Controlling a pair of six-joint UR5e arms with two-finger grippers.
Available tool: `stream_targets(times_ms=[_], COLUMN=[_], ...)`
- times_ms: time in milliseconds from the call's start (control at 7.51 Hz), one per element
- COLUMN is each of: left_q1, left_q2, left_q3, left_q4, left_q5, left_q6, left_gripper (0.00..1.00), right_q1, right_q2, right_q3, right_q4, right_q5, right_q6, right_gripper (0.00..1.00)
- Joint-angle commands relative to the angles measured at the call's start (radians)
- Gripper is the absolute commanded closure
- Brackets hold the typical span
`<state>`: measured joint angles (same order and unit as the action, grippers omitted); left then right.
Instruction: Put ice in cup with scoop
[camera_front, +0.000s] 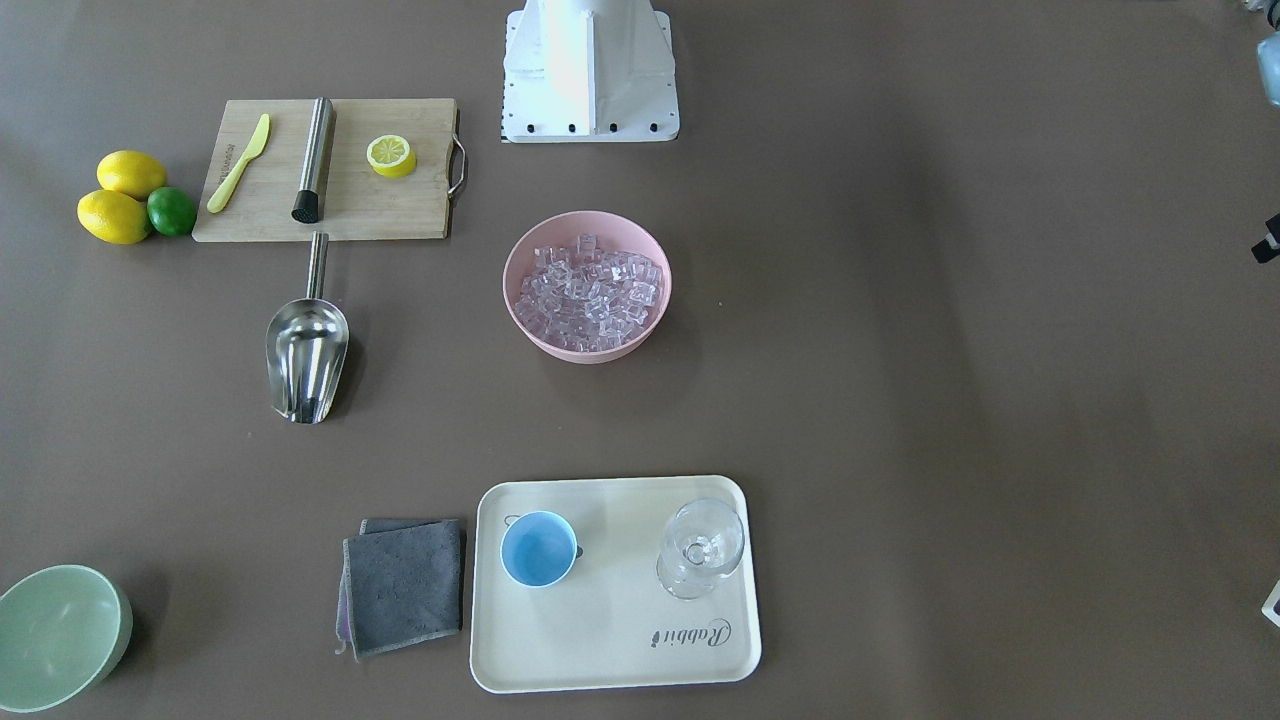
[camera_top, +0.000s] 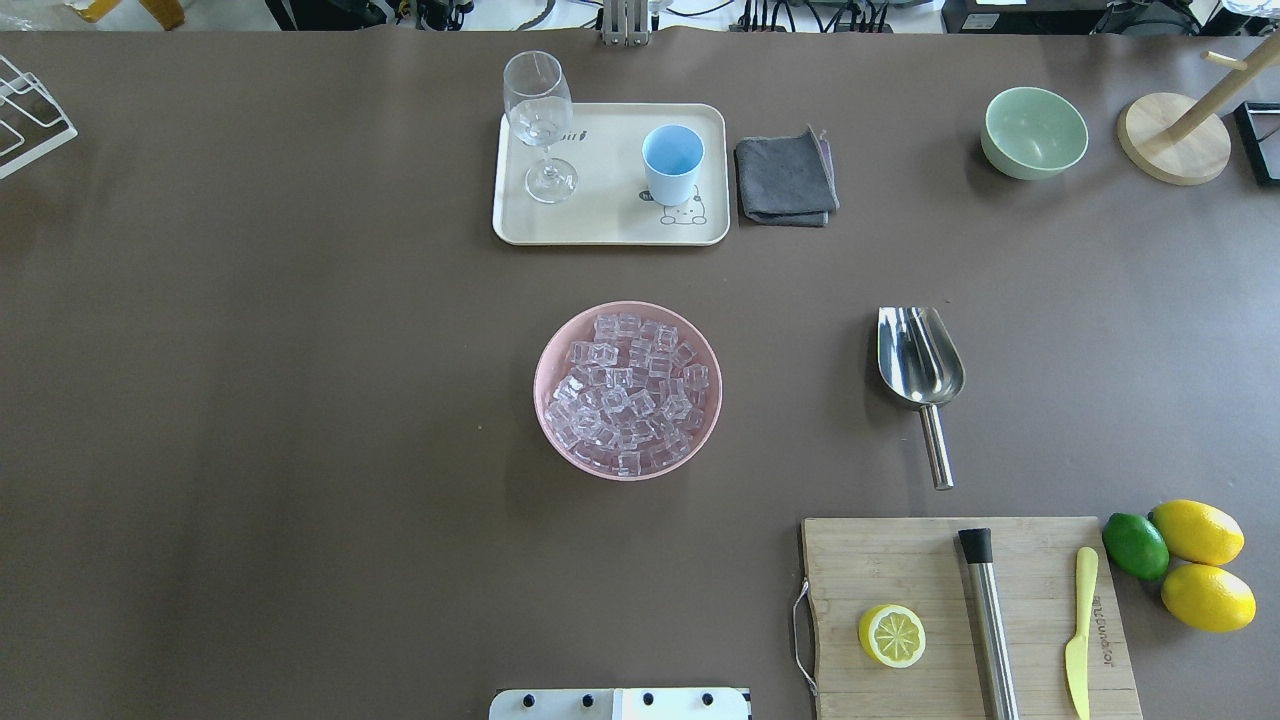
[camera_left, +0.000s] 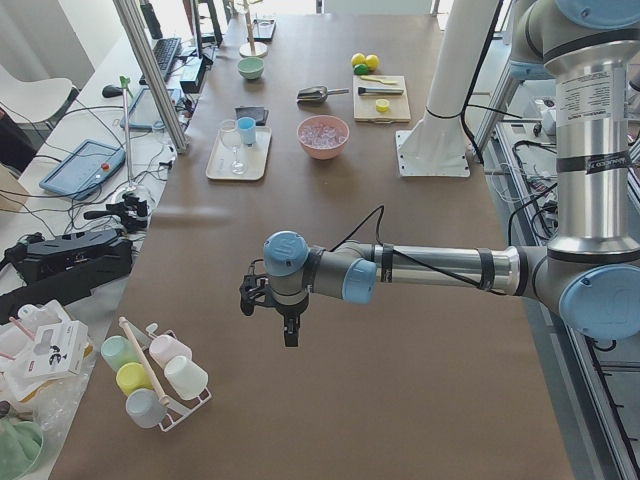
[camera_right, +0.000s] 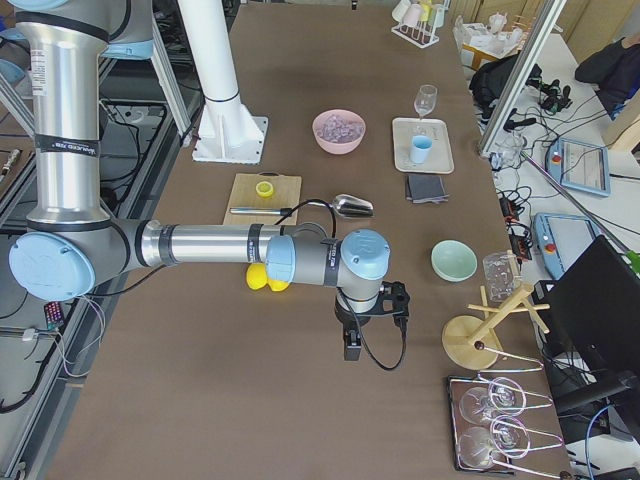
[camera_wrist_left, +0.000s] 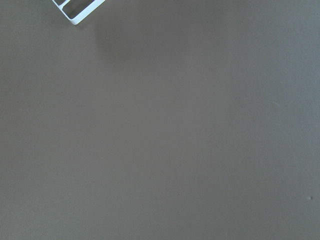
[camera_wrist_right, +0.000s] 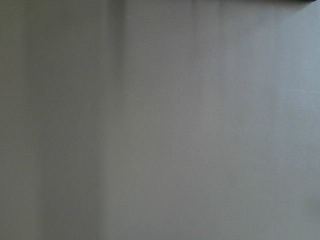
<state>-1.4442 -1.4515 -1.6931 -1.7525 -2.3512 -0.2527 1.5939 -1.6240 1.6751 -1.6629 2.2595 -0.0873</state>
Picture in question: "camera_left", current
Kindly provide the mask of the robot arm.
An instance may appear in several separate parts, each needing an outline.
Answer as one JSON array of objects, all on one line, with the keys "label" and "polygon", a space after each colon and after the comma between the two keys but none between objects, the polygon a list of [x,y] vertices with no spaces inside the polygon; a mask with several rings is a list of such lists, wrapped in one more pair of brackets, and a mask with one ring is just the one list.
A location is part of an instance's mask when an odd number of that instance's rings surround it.
[{"label": "robot arm", "polygon": [[628,232],[624,80],[639,49],[635,1],[524,1],[512,44],[517,72],[542,68],[555,79],[559,227],[543,247],[502,251],[363,244],[327,250],[292,231],[271,235],[264,272],[249,272],[241,307],[271,307],[285,343],[298,342],[300,317],[318,293],[351,303],[376,283],[467,286],[544,304],[598,340],[639,331],[639,244]]}]

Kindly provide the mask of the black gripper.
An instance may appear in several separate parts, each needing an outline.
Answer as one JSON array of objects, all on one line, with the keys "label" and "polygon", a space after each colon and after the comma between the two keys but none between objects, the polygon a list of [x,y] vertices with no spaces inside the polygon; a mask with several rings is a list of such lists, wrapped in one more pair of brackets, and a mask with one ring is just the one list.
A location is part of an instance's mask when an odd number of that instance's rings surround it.
[{"label": "black gripper", "polygon": [[301,315],[306,310],[306,304],[297,303],[295,305],[278,305],[276,310],[283,317],[283,338],[285,347],[297,347],[299,343]]}]

